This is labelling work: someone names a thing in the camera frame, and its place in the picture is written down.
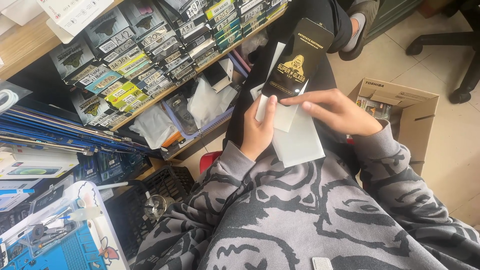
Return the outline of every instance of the slipper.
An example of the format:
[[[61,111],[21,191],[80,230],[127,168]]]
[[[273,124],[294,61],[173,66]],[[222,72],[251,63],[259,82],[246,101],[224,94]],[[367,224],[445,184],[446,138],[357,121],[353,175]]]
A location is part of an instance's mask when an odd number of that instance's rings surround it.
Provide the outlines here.
[[[366,44],[365,39],[370,30],[370,27],[373,24],[375,17],[377,16],[379,6],[380,6],[380,0],[368,0],[350,7],[350,9],[347,11],[347,14],[349,17],[355,13],[362,13],[363,15],[365,15],[366,20],[365,20],[365,25],[363,26],[363,29],[360,32],[360,36],[357,41],[357,44],[355,45],[353,50],[339,51],[338,55],[340,56],[340,59],[342,59],[343,61],[350,61],[357,58],[360,55],[363,49],[363,46],[365,46]]]

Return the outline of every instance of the hand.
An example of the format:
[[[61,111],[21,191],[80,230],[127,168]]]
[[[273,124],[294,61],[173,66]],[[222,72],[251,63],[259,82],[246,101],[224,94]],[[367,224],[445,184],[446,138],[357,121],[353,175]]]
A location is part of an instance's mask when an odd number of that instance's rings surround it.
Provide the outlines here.
[[[244,114],[243,143],[240,147],[240,151],[253,161],[255,161],[272,142],[276,96],[271,96],[268,99],[265,107],[264,120],[262,122],[255,119],[258,104],[260,104],[260,96]]]
[[[312,117],[322,120],[333,130],[348,135],[370,136],[383,129],[373,116],[362,110],[340,90],[334,88],[307,92],[293,98],[284,98],[285,105],[301,104]],[[329,110],[316,103],[329,105]]]

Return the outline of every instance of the black plastic basket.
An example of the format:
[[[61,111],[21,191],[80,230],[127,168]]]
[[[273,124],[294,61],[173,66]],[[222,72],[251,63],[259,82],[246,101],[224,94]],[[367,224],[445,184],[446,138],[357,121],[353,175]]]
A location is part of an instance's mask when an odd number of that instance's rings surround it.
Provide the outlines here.
[[[193,178],[186,167],[164,166],[142,181],[150,195],[162,195],[181,202],[193,186]],[[127,260],[137,255],[140,244],[155,226],[143,212],[147,201],[145,191],[135,186],[105,204],[120,246]]]

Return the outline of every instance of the charging cable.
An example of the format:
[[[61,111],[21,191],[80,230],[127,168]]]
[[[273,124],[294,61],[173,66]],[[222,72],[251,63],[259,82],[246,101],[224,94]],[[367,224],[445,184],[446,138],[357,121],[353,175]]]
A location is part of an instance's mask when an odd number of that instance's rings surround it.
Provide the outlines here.
[[[3,104],[1,104],[2,99],[7,99]],[[13,93],[11,90],[4,89],[0,91],[0,114],[4,113],[6,110],[10,109],[18,101],[18,95]]]

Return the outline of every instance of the patterned sweatshirt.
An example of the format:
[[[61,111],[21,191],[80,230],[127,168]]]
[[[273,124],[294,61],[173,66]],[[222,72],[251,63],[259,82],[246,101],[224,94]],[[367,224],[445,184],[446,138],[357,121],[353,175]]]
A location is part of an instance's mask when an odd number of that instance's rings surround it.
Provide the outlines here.
[[[308,270],[313,258],[334,270],[480,269],[478,232],[448,217],[380,122],[354,137],[365,189],[330,151],[284,168],[229,142],[143,241],[134,270]]]

